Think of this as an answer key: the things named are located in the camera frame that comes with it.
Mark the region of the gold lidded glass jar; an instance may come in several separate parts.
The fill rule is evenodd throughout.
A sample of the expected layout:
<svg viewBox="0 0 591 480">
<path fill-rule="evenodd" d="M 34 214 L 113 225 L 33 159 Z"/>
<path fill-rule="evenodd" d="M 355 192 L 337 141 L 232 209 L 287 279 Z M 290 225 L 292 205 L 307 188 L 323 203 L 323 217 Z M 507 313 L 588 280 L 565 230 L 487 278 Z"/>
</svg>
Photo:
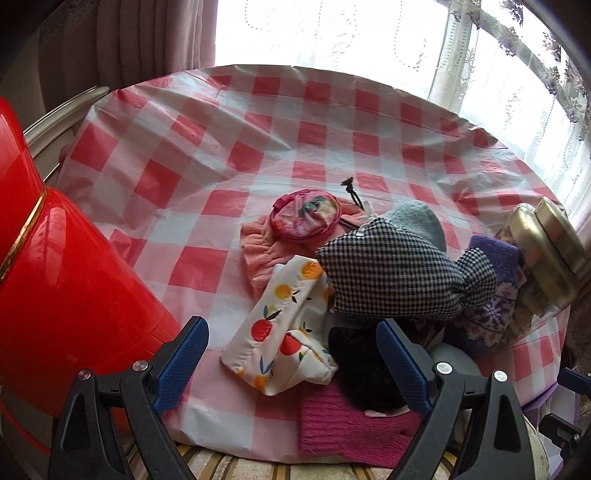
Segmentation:
<svg viewBox="0 0 591 480">
<path fill-rule="evenodd" d="M 535 206 L 517 205 L 497 238 L 520 253 L 517 320 L 555 314 L 576 299 L 585 250 L 566 214 L 552 200 L 544 197 Z"/>
</svg>

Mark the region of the purple patterned knitted sock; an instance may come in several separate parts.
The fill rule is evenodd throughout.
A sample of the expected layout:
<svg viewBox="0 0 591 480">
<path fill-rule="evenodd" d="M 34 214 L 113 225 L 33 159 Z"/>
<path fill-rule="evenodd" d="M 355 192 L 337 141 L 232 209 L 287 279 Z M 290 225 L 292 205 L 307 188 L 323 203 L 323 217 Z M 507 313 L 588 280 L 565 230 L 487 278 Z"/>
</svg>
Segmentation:
<svg viewBox="0 0 591 480">
<path fill-rule="evenodd" d="M 467 308 L 454 319 L 444 338 L 477 360 L 501 345 L 513 321 L 521 275 L 520 252 L 512 244 L 482 235 L 474 235 L 469 248 L 480 249 L 492 264 L 495 289 L 483 306 Z"/>
</svg>

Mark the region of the magenta knitted cloth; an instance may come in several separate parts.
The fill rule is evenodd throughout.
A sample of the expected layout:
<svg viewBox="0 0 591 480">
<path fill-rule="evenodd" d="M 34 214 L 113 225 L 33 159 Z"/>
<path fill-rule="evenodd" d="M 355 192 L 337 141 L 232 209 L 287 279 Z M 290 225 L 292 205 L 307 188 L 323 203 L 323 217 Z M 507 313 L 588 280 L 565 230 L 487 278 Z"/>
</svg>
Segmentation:
<svg viewBox="0 0 591 480">
<path fill-rule="evenodd" d="M 421 424 L 421 416 L 404 408 L 386 416 L 369 416 L 342 395 L 339 386 L 311 387 L 301 399 L 298 449 L 304 457 L 341 457 L 350 462 L 394 468 Z"/>
</svg>

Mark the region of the light blue fluffy sock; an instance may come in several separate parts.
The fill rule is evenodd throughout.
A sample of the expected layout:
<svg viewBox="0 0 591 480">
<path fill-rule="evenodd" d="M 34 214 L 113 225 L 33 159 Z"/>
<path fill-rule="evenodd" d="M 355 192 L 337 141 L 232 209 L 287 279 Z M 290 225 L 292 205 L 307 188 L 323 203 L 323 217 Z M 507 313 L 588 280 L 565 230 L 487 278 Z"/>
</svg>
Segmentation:
<svg viewBox="0 0 591 480">
<path fill-rule="evenodd" d="M 426 203 L 419 200 L 408 201 L 382 214 L 382 217 L 428 240 L 442 252 L 447 252 L 442 224 Z"/>
</svg>

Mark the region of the red plastic thermos jug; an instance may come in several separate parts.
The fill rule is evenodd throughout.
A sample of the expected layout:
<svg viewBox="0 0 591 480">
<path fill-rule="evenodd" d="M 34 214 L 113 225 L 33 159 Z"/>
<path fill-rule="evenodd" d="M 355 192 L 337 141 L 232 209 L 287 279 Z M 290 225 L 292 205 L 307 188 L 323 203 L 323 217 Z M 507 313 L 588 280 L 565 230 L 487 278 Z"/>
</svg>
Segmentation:
<svg viewBox="0 0 591 480">
<path fill-rule="evenodd" d="M 1 387 L 57 418 L 78 372 L 124 371 L 180 327 L 64 194 L 1 103 Z"/>
</svg>

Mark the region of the black velvet scrunchie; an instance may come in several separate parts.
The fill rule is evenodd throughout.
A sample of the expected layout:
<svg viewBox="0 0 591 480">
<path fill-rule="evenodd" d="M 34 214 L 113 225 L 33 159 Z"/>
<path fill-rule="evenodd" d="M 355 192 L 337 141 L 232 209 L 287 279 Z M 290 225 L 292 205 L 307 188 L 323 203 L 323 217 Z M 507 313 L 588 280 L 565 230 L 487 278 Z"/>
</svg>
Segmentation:
<svg viewBox="0 0 591 480">
<path fill-rule="evenodd" d="M 342 394 L 356 409 L 393 414 L 407 405 L 379 348 L 377 326 L 356 326 L 332 315 L 325 325 Z"/>
</svg>

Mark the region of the fruit print fabric pouch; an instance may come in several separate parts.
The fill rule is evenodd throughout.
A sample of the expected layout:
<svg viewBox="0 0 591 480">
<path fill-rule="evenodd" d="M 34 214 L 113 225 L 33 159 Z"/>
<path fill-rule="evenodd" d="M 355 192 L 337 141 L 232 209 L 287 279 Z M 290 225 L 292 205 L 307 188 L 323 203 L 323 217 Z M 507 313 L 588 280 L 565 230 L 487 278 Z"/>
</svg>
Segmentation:
<svg viewBox="0 0 591 480">
<path fill-rule="evenodd" d="M 322 337 L 332 288 L 317 260 L 277 267 L 221 353 L 221 363 L 266 396 L 303 382 L 328 385 L 338 370 Z"/>
</svg>

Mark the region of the houndstooth fabric drawstring pouch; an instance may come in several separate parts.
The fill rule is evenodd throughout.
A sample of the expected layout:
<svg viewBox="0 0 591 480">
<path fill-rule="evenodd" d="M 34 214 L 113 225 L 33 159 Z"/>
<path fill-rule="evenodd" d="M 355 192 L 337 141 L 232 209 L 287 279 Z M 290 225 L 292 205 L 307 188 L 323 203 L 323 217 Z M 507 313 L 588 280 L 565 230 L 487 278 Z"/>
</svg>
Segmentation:
<svg viewBox="0 0 591 480">
<path fill-rule="evenodd" d="M 329 241 L 317 259 L 343 317 L 449 321 L 483 306 L 495 289 L 495 272 L 480 249 L 452 260 L 383 218 Z"/>
</svg>

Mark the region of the pink ruffled cloth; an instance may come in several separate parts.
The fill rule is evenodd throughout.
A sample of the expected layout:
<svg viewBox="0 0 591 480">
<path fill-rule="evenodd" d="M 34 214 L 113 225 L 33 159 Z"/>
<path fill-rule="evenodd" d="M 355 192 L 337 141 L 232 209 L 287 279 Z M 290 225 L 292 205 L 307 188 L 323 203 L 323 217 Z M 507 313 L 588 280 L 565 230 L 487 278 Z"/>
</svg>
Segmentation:
<svg viewBox="0 0 591 480">
<path fill-rule="evenodd" d="M 365 223 L 367 219 L 363 217 L 364 210 L 351 201 L 336 198 L 342 206 L 342 217 L 339 222 L 344 219 L 355 226 Z M 263 295 L 271 274 L 273 274 L 274 266 L 286 264 L 295 256 L 314 259 L 317 257 L 318 248 L 349 232 L 348 228 L 338 222 L 335 231 L 327 238 L 291 242 L 273 234 L 270 229 L 269 216 L 242 224 L 242 229 L 240 229 L 240 245 L 242 246 L 242 257 L 245 260 L 245 273 L 252 287 L 252 297 L 256 300 Z"/>
</svg>

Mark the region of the round pink zip pouch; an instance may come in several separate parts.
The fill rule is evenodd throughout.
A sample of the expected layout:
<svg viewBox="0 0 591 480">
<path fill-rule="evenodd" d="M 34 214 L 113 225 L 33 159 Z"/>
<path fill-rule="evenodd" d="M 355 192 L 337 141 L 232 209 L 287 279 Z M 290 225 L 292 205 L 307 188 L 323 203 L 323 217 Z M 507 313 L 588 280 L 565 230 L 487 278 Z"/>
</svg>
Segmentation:
<svg viewBox="0 0 591 480">
<path fill-rule="evenodd" d="M 342 217 L 339 200 L 329 192 L 301 189 L 277 198 L 270 211 L 273 234 L 291 242 L 327 238 Z"/>
</svg>

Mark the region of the striped velvet sofa cushion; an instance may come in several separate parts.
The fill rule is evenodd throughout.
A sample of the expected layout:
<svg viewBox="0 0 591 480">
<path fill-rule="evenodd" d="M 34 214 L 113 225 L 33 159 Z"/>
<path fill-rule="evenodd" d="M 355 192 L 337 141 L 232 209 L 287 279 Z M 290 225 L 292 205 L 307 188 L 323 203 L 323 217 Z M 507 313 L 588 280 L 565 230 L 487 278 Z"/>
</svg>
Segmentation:
<svg viewBox="0 0 591 480">
<path fill-rule="evenodd" d="M 549 457 L 543 442 L 526 420 L 534 458 L 534 479 L 551 479 Z M 122 446 L 134 479 L 150 479 L 131 434 L 122 436 Z M 283 480 L 345 480 L 388 479 L 392 469 L 361 464 L 297 464 L 287 465 L 238 458 L 198 446 L 177 444 L 177 450 L 195 479 L 283 479 Z M 457 458 L 446 452 L 432 479 L 450 479 Z"/>
</svg>

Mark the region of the pink drape curtain left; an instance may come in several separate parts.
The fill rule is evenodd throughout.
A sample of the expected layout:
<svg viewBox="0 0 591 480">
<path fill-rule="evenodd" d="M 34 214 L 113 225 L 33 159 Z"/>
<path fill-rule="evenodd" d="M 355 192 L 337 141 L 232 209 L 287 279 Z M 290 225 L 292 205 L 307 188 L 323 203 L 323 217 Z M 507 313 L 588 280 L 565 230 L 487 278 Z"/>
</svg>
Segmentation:
<svg viewBox="0 0 591 480">
<path fill-rule="evenodd" d="M 94 86 L 111 90 L 214 63 L 211 0 L 4 1 L 1 96 L 20 124 Z"/>
</svg>

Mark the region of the floral lace window curtain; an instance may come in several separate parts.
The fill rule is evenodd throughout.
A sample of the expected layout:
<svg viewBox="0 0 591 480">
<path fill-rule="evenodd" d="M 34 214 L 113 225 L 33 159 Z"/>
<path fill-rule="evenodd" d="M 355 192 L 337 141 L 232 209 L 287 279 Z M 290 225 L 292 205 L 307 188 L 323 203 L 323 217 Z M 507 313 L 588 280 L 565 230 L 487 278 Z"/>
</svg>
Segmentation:
<svg viewBox="0 0 591 480">
<path fill-rule="evenodd" d="M 522 1 L 445 1 L 429 100 L 480 125 L 550 188 L 577 225 L 590 214 L 590 84 Z"/>
</svg>

